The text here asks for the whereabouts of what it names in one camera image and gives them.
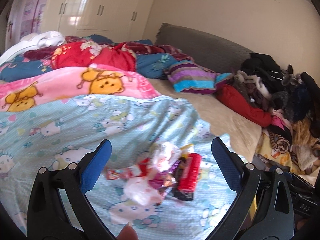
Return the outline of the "person's left hand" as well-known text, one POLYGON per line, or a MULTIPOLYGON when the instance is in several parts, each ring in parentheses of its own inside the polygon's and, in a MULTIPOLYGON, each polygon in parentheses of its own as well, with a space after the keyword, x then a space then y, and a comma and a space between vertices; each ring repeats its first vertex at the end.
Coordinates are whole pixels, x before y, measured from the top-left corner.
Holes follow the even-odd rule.
POLYGON ((131 222, 128 222, 117 236, 117 240, 139 240, 131 222))

